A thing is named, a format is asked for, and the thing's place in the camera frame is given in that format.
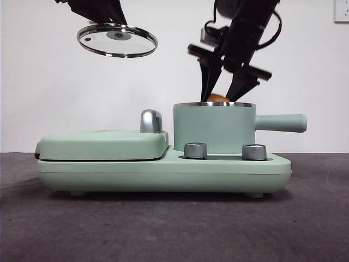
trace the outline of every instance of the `pot handle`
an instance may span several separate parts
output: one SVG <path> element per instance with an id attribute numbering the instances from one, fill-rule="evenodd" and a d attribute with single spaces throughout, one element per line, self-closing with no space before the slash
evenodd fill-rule
<path id="1" fill-rule="evenodd" d="M 306 116 L 302 114 L 256 116 L 256 130 L 302 133 L 306 131 Z"/>

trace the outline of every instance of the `small pot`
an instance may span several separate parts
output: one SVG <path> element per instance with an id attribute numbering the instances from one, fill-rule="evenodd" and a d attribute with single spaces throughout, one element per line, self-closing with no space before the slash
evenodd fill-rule
<path id="1" fill-rule="evenodd" d="M 241 153 L 242 145 L 255 143 L 256 130 L 306 131 L 305 115 L 257 116 L 256 105 L 233 102 L 176 104 L 174 149 L 188 142 L 207 144 L 211 154 Z"/>

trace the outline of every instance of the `robotic arm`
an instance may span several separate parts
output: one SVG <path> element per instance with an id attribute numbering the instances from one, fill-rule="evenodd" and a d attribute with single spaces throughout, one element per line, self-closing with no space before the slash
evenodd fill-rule
<path id="1" fill-rule="evenodd" d="M 224 68 L 233 73 L 233 80 L 226 97 L 235 102 L 241 96 L 259 85 L 258 79 L 269 80 L 271 73 L 249 65 L 254 52 L 268 46 L 281 32 L 281 18 L 274 11 L 279 0 L 216 0 L 214 19 L 208 21 L 201 33 L 203 43 L 214 46 L 213 52 L 195 45 L 189 45 L 188 53 L 198 57 L 202 74 L 201 101 L 210 96 Z M 215 12 L 232 19 L 230 27 L 215 29 L 208 23 L 215 22 Z M 270 17 L 275 14 L 279 29 L 268 42 L 258 44 Z"/>
<path id="2" fill-rule="evenodd" d="M 55 1 L 57 3 L 68 2 L 73 12 L 97 24 L 104 25 L 103 28 L 105 28 L 107 24 L 114 24 L 128 29 L 119 0 Z M 280 34 L 281 18 L 274 10 L 279 2 L 280 0 L 215 0 L 214 19 L 208 21 L 201 32 L 201 42 L 215 47 L 214 51 L 211 52 L 195 45 L 188 46 L 188 53 L 197 56 L 200 63 L 202 75 L 202 102 L 207 101 L 209 98 L 221 74 L 222 68 L 233 74 L 232 83 L 226 95 L 232 102 L 235 102 L 255 86 L 259 85 L 258 79 L 270 79 L 272 76 L 270 72 L 252 67 L 249 63 L 256 50 L 270 45 Z M 216 10 L 218 10 L 222 16 L 232 19 L 229 27 L 225 26 L 217 29 L 208 26 L 210 23 L 215 23 Z M 270 17 L 273 14 L 276 15 L 280 21 L 278 31 L 269 41 L 264 44 L 259 44 L 264 29 L 268 25 Z M 112 36 L 110 32 L 106 35 L 113 40 L 129 40 L 130 36 L 127 33 L 134 34 L 133 31 L 121 29 L 120 32 Z M 147 37 L 148 40 L 153 43 L 156 42 L 156 48 L 156 39 L 154 40 L 153 36 L 152 38 L 149 36 Z M 153 50 L 144 52 L 143 55 L 147 55 L 152 51 Z"/>

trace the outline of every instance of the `mint green breakfast station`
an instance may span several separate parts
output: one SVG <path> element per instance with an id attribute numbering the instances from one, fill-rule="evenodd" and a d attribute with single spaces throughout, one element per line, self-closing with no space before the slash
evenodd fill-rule
<path id="1" fill-rule="evenodd" d="M 49 135 L 38 142 L 40 179 L 72 195 L 88 192 L 236 192 L 259 198 L 282 190 L 288 159 L 255 143 L 256 130 L 304 132 L 304 115 L 257 116 L 248 103 L 174 106 L 174 146 L 161 114 L 144 110 L 140 130 Z"/>

